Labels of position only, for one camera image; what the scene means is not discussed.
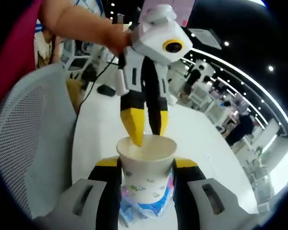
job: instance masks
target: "computer mouse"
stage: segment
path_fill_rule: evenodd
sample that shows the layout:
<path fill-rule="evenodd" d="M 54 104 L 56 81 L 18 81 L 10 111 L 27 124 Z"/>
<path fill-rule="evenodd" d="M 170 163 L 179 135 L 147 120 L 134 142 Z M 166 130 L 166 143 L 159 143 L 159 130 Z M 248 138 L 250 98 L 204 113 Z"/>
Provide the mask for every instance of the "computer mouse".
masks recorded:
<path fill-rule="evenodd" d="M 107 85 L 101 85 L 97 88 L 97 92 L 105 95 L 105 96 L 109 96 L 109 97 L 113 97 L 115 95 L 115 90 L 112 89 L 110 86 Z"/>

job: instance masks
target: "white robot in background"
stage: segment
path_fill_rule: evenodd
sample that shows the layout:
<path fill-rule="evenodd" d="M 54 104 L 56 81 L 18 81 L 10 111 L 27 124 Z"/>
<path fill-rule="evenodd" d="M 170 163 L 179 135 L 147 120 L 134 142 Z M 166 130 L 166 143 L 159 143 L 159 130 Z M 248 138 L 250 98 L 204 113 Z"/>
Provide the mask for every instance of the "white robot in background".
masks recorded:
<path fill-rule="evenodd" d="M 119 57 L 116 92 L 121 96 L 120 116 L 138 146 L 142 144 L 145 102 L 153 134 L 163 135 L 168 120 L 168 65 L 192 48 L 176 17 L 170 5 L 149 10 L 132 32 L 132 46 Z"/>

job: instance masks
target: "red fabric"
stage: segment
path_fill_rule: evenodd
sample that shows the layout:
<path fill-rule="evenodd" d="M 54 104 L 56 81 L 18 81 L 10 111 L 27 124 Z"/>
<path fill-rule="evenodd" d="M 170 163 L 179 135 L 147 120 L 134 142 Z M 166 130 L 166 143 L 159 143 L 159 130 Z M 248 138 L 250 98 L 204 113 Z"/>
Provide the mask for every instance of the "red fabric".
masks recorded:
<path fill-rule="evenodd" d="M 0 102 L 14 84 L 35 70 L 34 33 L 42 0 L 34 0 L 14 25 L 0 52 Z"/>

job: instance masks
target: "person in black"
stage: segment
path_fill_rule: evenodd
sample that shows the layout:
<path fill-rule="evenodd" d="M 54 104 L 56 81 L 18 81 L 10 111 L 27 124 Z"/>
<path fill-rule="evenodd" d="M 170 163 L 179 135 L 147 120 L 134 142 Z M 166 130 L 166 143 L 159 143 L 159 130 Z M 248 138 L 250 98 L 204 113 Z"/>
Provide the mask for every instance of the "person in black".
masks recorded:
<path fill-rule="evenodd" d="M 243 115 L 239 119 L 240 123 L 225 138 L 229 146 L 233 146 L 240 141 L 245 135 L 252 134 L 255 127 L 250 115 Z"/>
<path fill-rule="evenodd" d="M 183 87 L 183 92 L 186 95 L 190 95 L 191 90 L 192 90 L 192 86 L 193 84 L 200 79 L 201 77 L 201 73 L 200 70 L 203 70 L 204 67 L 202 65 L 199 66 L 199 70 L 198 69 L 194 69 L 191 74 L 190 77 L 188 78 L 187 82 L 185 83 L 184 87 Z"/>

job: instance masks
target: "black cable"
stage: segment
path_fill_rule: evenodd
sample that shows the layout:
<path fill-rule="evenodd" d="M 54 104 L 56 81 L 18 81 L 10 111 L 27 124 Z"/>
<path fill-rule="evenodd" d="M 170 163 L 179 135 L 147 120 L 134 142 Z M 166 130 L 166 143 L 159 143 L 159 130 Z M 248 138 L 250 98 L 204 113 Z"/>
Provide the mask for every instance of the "black cable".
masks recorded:
<path fill-rule="evenodd" d="M 103 74 L 103 73 L 106 71 L 106 69 L 112 64 L 114 58 L 115 58 L 115 56 L 114 56 L 114 57 L 112 58 L 112 60 L 107 64 L 107 66 L 103 69 L 103 71 L 101 71 L 101 72 L 97 75 L 97 77 L 96 77 L 95 81 L 93 82 L 92 87 L 91 87 L 90 91 L 88 92 L 87 96 L 83 99 L 83 101 L 82 101 L 82 102 L 80 103 L 80 105 L 79 105 L 78 116 L 79 116 L 79 114 L 80 114 L 81 106 L 82 106 L 82 104 L 86 101 L 86 99 L 88 98 L 88 96 L 90 95 L 90 93 L 91 93 L 91 91 L 92 91 L 92 89 L 93 89 L 93 87 L 94 87 L 94 85 L 95 85 L 95 82 L 96 82 L 97 79 L 100 77 L 100 75 Z"/>

